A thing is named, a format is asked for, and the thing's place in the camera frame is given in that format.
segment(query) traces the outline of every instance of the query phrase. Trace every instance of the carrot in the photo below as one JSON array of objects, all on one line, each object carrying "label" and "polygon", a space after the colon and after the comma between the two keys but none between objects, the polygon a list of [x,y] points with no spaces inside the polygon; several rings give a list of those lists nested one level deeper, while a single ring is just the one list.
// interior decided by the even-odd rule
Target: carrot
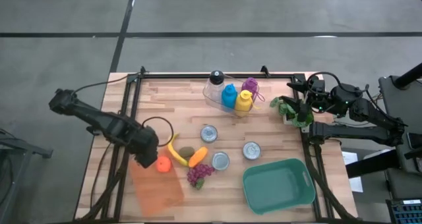
[{"label": "carrot", "polygon": [[193,168],[195,165],[198,165],[208,153],[208,149],[206,147],[201,147],[198,151],[193,154],[193,156],[189,159],[189,167]]},{"label": "carrot", "polygon": [[167,173],[171,169],[171,160],[165,155],[157,157],[156,168],[158,172]]}]

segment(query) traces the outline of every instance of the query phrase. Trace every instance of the teal plastic bin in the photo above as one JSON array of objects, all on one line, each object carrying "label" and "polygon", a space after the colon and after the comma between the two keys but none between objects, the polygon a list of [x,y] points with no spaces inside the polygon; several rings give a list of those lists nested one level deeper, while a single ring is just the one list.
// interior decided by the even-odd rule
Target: teal plastic bin
[{"label": "teal plastic bin", "polygon": [[310,204],[315,188],[302,161],[287,159],[248,168],[243,173],[243,190],[256,214]]}]

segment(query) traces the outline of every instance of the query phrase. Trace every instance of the concrete floor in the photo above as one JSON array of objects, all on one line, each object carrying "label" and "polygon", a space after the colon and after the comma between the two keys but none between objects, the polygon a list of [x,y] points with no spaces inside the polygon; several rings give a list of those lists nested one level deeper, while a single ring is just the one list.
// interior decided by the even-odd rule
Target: concrete floor
[{"label": "concrete floor", "polygon": [[[128,0],[0,0],[2,32],[119,32]],[[421,0],[135,0],[128,32],[412,32],[421,31]],[[73,217],[92,137],[48,101],[57,88],[107,79],[117,38],[0,38],[0,127],[46,148],[34,157],[13,223]],[[422,38],[126,39],[117,72],[330,71],[378,92],[380,76],[422,61]],[[327,88],[334,81],[327,78]],[[99,107],[104,86],[79,93]],[[347,140],[345,148],[379,150]],[[364,186],[371,193],[370,185]],[[355,197],[359,215],[388,221],[383,201]]]}]

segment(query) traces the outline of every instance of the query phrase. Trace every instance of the orange plastic board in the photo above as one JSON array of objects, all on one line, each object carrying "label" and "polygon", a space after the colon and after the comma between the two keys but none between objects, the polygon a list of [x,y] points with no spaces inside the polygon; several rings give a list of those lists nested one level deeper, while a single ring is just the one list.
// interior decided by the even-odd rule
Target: orange plastic board
[{"label": "orange plastic board", "polygon": [[[158,155],[169,157],[167,149]],[[136,197],[143,217],[150,217],[183,201],[184,195],[174,166],[167,173],[160,173],[156,164],[147,169],[135,160],[129,162],[129,173],[133,180]]]}]

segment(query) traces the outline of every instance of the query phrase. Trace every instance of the metal can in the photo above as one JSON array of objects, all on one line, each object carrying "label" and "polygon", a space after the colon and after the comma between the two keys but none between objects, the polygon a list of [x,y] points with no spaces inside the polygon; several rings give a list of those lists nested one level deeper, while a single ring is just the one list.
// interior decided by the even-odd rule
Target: metal can
[{"label": "metal can", "polygon": [[229,167],[230,159],[225,152],[217,152],[212,156],[212,166],[216,170],[223,171]]},{"label": "metal can", "polygon": [[217,140],[217,129],[214,126],[206,125],[201,131],[200,131],[200,138],[202,141],[206,143],[211,143],[215,140]]},{"label": "metal can", "polygon": [[256,142],[247,142],[243,146],[243,155],[246,157],[246,159],[258,159],[261,155],[261,147]]}]

